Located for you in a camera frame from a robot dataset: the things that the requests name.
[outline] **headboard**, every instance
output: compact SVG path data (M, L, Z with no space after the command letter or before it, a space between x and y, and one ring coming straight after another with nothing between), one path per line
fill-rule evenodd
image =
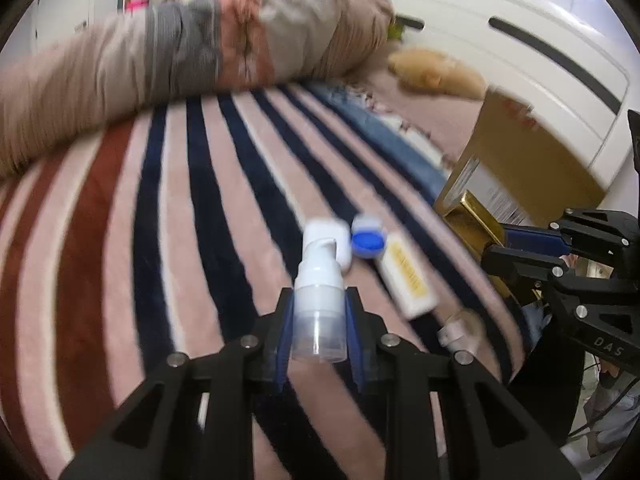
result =
M425 23L405 30L404 44L447 52L530 103L609 187L631 148L627 111L640 110L640 56L546 0L392 1Z

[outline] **bed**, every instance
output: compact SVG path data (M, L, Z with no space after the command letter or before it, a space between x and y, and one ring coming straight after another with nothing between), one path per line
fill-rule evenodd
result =
M407 44L481 67L610 184L630 147L633 60L539 0L393 1L426 23L405 33ZM562 43L564 57L525 45L533 34ZM480 327L478 358L509 383L533 347L527 322L431 209L456 160L441 141L463 145L479 105L425 99L435 111L414 121L384 92L341 84L190 98L85 136L6 182L0 405L34 477L57 478L168 354L215 352L272 311L314 216L350 223L365 211L404 233L440 297L432 314L405 319L363 262L346 283L391 332L430 352L446 353L438 330L465 312ZM460 106L465 128L438 120ZM257 478L382 478L383 417L358 400L344 367L293 363L284 399L263 399L254 412ZM439 445L443 454L442 429Z

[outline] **metal screw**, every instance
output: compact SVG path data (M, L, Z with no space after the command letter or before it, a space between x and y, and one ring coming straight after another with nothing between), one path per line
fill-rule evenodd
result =
M400 344L400 338L396 334L385 334L380 338L380 342L387 348L392 348Z
M177 368L182 366L183 364L185 364L185 362L187 362L189 359L187 354L183 354L182 352L174 352L173 354L170 354L167 358L166 358L166 363L171 367L171 368Z
M240 338L240 346L242 348L255 348L258 346L260 340L253 334L243 335Z
M459 350L453 356L458 364L469 365L474 361L474 356L471 352L466 350Z
M577 307L575 307L575 315L580 319L584 319L585 317L587 317L588 313L589 311L584 305L578 305Z

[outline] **white door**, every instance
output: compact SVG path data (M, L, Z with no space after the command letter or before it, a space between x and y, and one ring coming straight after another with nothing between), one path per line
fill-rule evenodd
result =
M36 0L34 51L87 27L92 22L93 9L94 0Z

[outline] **plush toy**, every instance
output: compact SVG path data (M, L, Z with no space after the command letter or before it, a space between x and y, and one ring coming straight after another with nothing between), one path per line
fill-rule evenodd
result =
M486 82L478 71L437 50L399 50L388 62L402 84L413 90L484 99Z

